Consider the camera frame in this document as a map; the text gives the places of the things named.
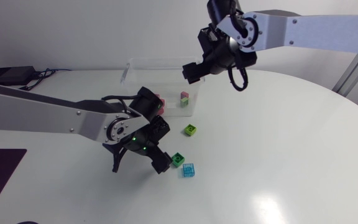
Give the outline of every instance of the clear plastic container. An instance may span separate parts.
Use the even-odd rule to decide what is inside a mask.
[[[189,85],[183,77],[182,66],[198,62],[195,57],[180,58],[132,58],[121,78],[121,84],[129,95],[136,95],[142,86],[165,100],[162,116],[192,116],[197,102],[200,81]],[[182,107],[180,93],[189,94],[189,104]]]

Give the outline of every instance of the pink block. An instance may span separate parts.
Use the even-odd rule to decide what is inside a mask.
[[[159,109],[159,111],[157,112],[157,115],[162,115],[164,113],[164,108]]]
[[[189,98],[189,94],[187,92],[185,92],[185,91],[180,93],[180,99],[183,99],[184,97]]]

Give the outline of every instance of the cube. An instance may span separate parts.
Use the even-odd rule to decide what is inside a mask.
[[[157,115],[162,115],[164,113],[164,108],[158,110]]]
[[[183,176],[184,177],[194,177],[194,165],[193,164],[184,164],[183,165]]]
[[[172,164],[175,167],[179,167],[185,161],[185,158],[181,154],[179,154],[179,152],[177,152],[175,155],[172,156],[172,160]]]
[[[180,98],[183,99],[184,97],[189,98],[189,94],[185,91],[180,93]]]
[[[184,97],[180,100],[180,106],[181,107],[186,107],[187,105],[189,105],[189,98]]]
[[[189,124],[186,128],[185,128],[185,133],[192,136],[194,135],[194,133],[197,131],[197,128],[194,127],[193,125]]]

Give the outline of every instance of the white table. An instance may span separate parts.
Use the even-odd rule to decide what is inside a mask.
[[[99,99],[120,94],[121,72],[60,72],[34,92]],[[0,131],[0,148],[28,149],[0,195],[0,224],[358,223],[357,105],[278,73],[249,71],[242,93],[225,74],[206,79],[194,116],[167,118],[160,142],[194,163],[192,178],[157,175],[131,152],[114,174],[112,154],[74,134]]]

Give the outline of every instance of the white wall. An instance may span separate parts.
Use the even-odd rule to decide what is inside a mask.
[[[207,0],[0,0],[0,67],[123,68],[131,57],[201,57]],[[240,0],[243,11],[358,14],[358,0]],[[332,88],[354,54],[297,48],[258,53],[254,69]],[[352,94],[358,102],[358,92]]]

